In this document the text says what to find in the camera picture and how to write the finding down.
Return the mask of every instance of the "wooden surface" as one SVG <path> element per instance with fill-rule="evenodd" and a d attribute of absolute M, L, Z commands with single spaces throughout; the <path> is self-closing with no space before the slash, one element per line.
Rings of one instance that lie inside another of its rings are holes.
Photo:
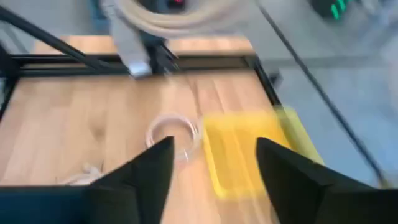
<path fill-rule="evenodd" d="M 65 40 L 84 52 L 115 51 L 109 37 Z M 183 48 L 176 42 L 171 46 Z M 214 52 L 214 44 L 210 46 L 207 50 Z M 35 52 L 53 50 L 38 44 Z M 0 124 L 1 184 L 57 184 L 80 173 L 84 163 L 109 172 L 145 149 L 146 129 L 160 114 L 178 113 L 197 121 L 212 112 L 271 107 L 253 71 L 226 73 L 139 81 L 129 77 L 23 79 Z M 168 134 L 176 135 L 177 153 L 188 144 L 188 135 L 180 127 L 163 129 L 157 138 Z M 175 165 L 163 223 L 273 223 L 271 211 L 266 196 L 218 200 L 203 151 L 198 149 L 190 161 Z"/>

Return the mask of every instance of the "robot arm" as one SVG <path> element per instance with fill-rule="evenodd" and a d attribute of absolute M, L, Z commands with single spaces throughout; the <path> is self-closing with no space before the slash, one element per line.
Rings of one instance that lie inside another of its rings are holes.
<path fill-rule="evenodd" d="M 195 2 L 188 2 L 190 4 L 179 10 L 167 7 L 166 1 L 146 0 L 141 4 L 133 0 L 103 2 L 104 11 L 111 21 L 111 35 L 118 54 L 134 78 L 152 74 L 146 46 L 159 44 L 163 38 L 221 33 L 243 34 L 251 40 L 251 36 L 258 36 L 258 33 L 245 32 L 257 30 L 248 27 L 248 20 L 260 13 L 255 0 L 204 0 L 201 7 L 198 4 L 193 7 Z M 170 1 L 184 3 L 183 0 Z"/>

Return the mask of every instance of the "yellow tray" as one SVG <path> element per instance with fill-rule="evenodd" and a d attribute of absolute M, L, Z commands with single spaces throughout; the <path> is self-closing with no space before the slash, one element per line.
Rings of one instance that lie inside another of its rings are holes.
<path fill-rule="evenodd" d="M 265 194 L 256 159 L 258 137 L 269 138 L 295 151 L 303 148 L 305 150 L 297 152 L 323 163 L 294 110 L 205 116 L 203 146 L 219 198 L 237 199 Z"/>

